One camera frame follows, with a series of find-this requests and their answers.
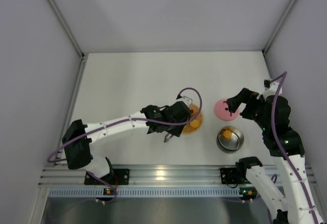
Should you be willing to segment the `pink round lid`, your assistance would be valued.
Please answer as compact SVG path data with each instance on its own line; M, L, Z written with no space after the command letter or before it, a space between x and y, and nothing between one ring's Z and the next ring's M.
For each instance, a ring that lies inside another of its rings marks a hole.
M235 113L229 111L226 99L221 99L215 103L214 113L222 121L233 121L240 114L238 109Z

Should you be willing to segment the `flower shaped yellow cookie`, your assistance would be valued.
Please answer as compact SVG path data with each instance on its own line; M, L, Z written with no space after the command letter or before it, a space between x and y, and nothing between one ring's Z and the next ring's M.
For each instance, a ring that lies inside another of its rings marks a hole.
M221 132L221 135L224 139L229 140L232 137L232 131L231 130L223 130Z

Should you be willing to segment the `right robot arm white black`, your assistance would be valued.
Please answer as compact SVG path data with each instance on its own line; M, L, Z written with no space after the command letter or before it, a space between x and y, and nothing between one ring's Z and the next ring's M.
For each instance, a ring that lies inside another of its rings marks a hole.
M290 127L291 108L282 96L263 95L244 88L226 100L230 113L245 104L241 116L262 130L263 142L279 172L280 191L255 156L242 158L236 168L266 204L273 223L323 223L305 167L305 150L300 135Z

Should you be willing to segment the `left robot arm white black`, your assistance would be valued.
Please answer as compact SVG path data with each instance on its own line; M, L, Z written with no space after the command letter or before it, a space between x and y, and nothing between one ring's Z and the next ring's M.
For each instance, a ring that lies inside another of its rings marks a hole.
M97 178L111 175L113 168L109 158L97 155L100 146L138 134L166 132L179 137L191 118L190 105L191 99L182 97L170 106L148 105L120 119L99 123L73 121L62 138L68 169L83 169Z

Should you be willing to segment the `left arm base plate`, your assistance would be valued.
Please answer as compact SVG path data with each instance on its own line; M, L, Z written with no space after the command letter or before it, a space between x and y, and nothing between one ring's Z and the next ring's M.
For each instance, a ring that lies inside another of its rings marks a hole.
M127 168L114 168L113 172L101 177L101 180L109 183L110 185L128 185L130 177L130 169ZM102 182L96 180L89 173L85 174L84 178L85 185L103 185Z

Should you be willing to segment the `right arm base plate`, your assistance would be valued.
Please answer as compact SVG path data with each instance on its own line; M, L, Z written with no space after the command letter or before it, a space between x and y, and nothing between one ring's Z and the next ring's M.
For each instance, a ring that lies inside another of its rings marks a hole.
M220 168L221 182L225 185L248 184L235 167Z

